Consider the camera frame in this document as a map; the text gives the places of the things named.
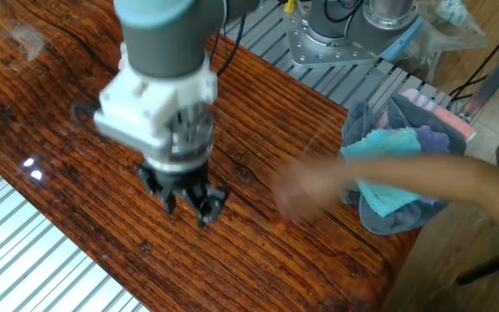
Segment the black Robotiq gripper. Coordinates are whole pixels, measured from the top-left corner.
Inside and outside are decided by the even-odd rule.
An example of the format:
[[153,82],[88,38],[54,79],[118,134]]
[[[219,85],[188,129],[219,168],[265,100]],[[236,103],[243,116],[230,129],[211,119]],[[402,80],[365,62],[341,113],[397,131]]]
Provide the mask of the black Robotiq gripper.
[[196,213],[199,229],[218,218],[230,195],[229,190],[207,183],[207,162],[187,172],[162,172],[144,161],[138,167],[138,175],[146,191],[158,196],[168,216],[173,214],[177,206],[173,192],[187,189],[185,200]]

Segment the person's bare hand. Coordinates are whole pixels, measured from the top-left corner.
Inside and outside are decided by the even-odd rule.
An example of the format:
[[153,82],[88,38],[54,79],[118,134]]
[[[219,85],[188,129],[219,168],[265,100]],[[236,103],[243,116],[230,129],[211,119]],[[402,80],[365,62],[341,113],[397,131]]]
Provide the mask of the person's bare hand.
[[273,178],[276,207],[294,222],[310,221],[340,205],[345,164],[333,159],[296,161],[281,166]]

